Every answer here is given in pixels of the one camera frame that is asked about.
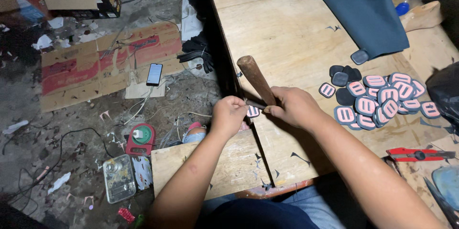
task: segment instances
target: wooden board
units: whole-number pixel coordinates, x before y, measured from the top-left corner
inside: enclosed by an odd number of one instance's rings
[[[454,135],[446,136],[445,138],[433,141],[431,144],[435,150],[444,151],[456,151],[456,157],[459,153],[459,144],[454,144],[453,138],[456,137],[456,141],[459,137]],[[418,193],[419,197],[427,204],[433,213],[438,217],[442,224],[448,228],[451,228],[448,220],[443,214],[442,210],[438,206],[437,202],[432,197],[423,177],[427,177],[431,182],[432,172],[440,167],[446,167],[450,165],[459,165],[459,159],[449,159],[449,163],[445,161],[430,161],[430,162],[397,162],[399,172],[406,182]]]
[[[174,173],[182,166],[197,144],[181,144],[152,151],[153,189],[155,197]],[[257,168],[255,153],[260,156],[251,129],[237,133],[223,148],[208,188],[206,200],[261,186],[261,179],[269,182],[269,175],[263,159]]]
[[[335,97],[326,99],[318,93],[330,82],[331,65],[357,67],[350,55],[358,50],[342,25],[323,0],[213,0],[233,64],[239,57],[255,58],[269,85],[296,86],[311,93],[328,114],[338,105]],[[328,26],[340,26],[333,31]],[[408,73],[419,79],[401,54],[368,61],[358,67],[362,75]],[[258,94],[244,76],[242,89]],[[395,147],[415,147],[447,135],[444,129],[422,126],[420,114],[397,115],[384,128],[374,131],[351,131],[378,156]],[[260,115],[253,120],[266,155],[274,184],[279,187],[328,173],[333,167],[306,132]],[[447,121],[432,121],[448,126]],[[295,156],[311,161],[311,166]]]

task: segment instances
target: smartphone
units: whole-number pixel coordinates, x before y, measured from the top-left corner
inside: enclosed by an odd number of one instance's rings
[[[161,78],[161,71],[163,70],[162,64],[151,64],[150,71],[148,71],[148,78],[146,79],[147,86],[158,86],[159,79]]]

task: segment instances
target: wooden hammer handle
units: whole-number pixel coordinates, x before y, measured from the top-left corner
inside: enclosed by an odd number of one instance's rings
[[[237,60],[237,65],[263,101],[267,105],[276,105],[273,92],[258,68],[255,59],[252,56],[243,56]]]

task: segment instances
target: black plastic bag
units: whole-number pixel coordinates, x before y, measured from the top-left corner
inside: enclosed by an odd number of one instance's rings
[[[439,112],[459,136],[459,62],[435,72],[426,82],[427,91]]]

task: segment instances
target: black rubber scrap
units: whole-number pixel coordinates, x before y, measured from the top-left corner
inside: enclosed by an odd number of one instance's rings
[[[338,72],[342,72],[343,69],[344,69],[343,66],[339,66],[339,65],[331,66],[330,67],[330,77],[333,77],[333,75],[338,73]]]
[[[347,88],[336,90],[336,101],[343,106],[352,106],[355,103],[355,98]]]
[[[333,85],[344,87],[347,85],[347,81],[349,80],[349,76],[346,73],[338,72],[333,75],[331,78],[331,83]]]
[[[357,82],[357,81],[362,80],[362,74],[360,73],[360,70],[358,70],[357,68],[353,68],[353,70],[354,70],[355,76],[353,76],[352,78],[351,76],[349,76],[349,81]]]
[[[351,59],[356,65],[361,65],[365,63],[366,61],[368,61],[370,59],[370,56],[368,56],[368,53],[366,50],[361,49],[361,50],[358,50],[352,53]]]

